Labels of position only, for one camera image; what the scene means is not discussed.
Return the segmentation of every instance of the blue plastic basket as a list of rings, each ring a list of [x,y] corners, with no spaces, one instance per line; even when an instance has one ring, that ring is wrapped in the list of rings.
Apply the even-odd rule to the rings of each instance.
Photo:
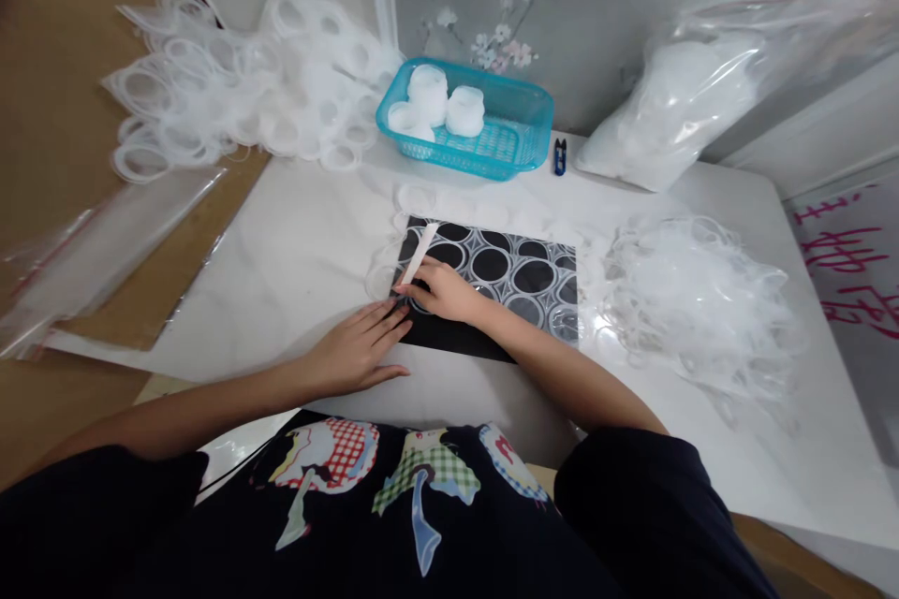
[[[387,111],[405,101],[412,70],[432,64],[447,73],[449,91],[465,84],[484,93],[484,130],[476,138],[453,136],[445,126],[434,130],[435,142],[391,131]],[[377,109],[377,127],[396,141],[399,151],[413,159],[507,181],[546,161],[553,130],[553,97],[534,84],[499,77],[483,70],[417,58],[406,61]]]

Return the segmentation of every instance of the table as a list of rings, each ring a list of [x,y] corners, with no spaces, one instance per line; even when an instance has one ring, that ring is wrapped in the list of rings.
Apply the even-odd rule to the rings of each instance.
[[[567,139],[571,166],[583,139],[558,136]],[[573,168],[556,177],[551,163],[510,183],[488,183],[407,159],[386,139],[353,173],[273,161],[152,351],[64,333],[49,346],[198,382],[301,353],[368,301],[363,281],[373,254],[395,235],[403,183],[435,189],[438,217],[530,236],[576,226],[590,229],[599,246],[635,213],[691,210],[739,232],[752,257],[789,274],[785,295],[810,348],[786,412],[775,418],[754,404],[712,404],[664,367],[633,369],[615,343],[582,350],[640,395],[672,434],[696,445],[731,510],[899,548],[894,494],[771,183],[700,163],[668,194],[653,195]],[[419,428],[494,420],[524,460],[551,467],[571,447],[571,427],[516,366],[405,344],[386,362],[413,376],[313,408]]]

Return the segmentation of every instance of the white tool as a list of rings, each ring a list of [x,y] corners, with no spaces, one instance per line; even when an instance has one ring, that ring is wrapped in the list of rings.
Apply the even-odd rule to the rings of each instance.
[[[437,228],[439,226],[438,223],[431,223],[423,232],[421,232],[419,247],[415,249],[415,254],[409,261],[409,266],[405,270],[405,274],[403,274],[403,281],[400,282],[400,285],[412,283],[412,279],[415,278],[415,273],[419,270],[424,254],[428,252],[428,247],[431,245],[431,241],[434,239],[434,234],[437,233]]]

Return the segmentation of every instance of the finger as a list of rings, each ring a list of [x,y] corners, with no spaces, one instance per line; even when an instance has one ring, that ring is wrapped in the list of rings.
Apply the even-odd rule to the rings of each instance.
[[[419,270],[415,272],[415,276],[413,278],[420,279],[424,281],[427,285],[430,285],[434,280],[435,275],[437,274],[437,270],[440,269],[442,263],[437,262],[436,265],[428,265],[427,267],[419,267]]]
[[[396,300],[393,298],[386,299],[380,302],[373,311],[369,312],[359,321],[357,321],[353,325],[353,329],[357,330],[358,332],[367,332],[378,323],[380,323],[384,316],[391,312],[394,304],[396,304]]]
[[[387,352],[403,339],[411,329],[412,321],[404,321],[375,342],[375,355],[378,360],[384,358]]]
[[[409,376],[410,374],[411,372],[402,365],[383,365],[372,370],[365,384],[368,387],[374,387],[398,376]]]
[[[390,314],[387,318],[382,320],[380,323],[378,323],[376,326],[371,328],[368,331],[368,334],[372,335],[373,337],[372,343],[377,342],[377,340],[379,340],[381,337],[386,335],[392,329],[396,328],[396,326],[400,324],[400,321],[402,321],[408,313],[409,307],[402,306],[395,312]]]
[[[405,295],[406,297],[415,300],[422,309],[427,309],[428,311],[431,311],[431,303],[436,301],[434,295],[429,293],[423,287],[418,287],[417,285],[397,285],[393,289],[400,295]]]
[[[366,304],[361,309],[359,309],[356,313],[354,313],[352,316],[350,316],[347,320],[345,320],[342,325],[344,325],[347,328],[351,325],[356,325],[365,316],[367,316],[372,311],[377,309],[382,303],[383,302],[372,302],[371,304]]]

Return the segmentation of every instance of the plastic bag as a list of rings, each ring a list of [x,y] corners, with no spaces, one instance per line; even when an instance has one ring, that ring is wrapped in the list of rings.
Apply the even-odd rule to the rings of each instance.
[[[25,274],[15,305],[0,318],[0,358],[31,357],[55,321],[99,307],[226,172],[178,170],[129,185],[45,242],[8,256]],[[29,252],[35,256],[25,266]]]
[[[762,98],[897,48],[899,0],[696,0],[650,39],[643,78],[575,158],[661,192]]]
[[[781,287],[711,218],[642,219],[621,227],[605,259],[600,314],[636,361],[661,360],[693,384],[781,400],[806,348]]]

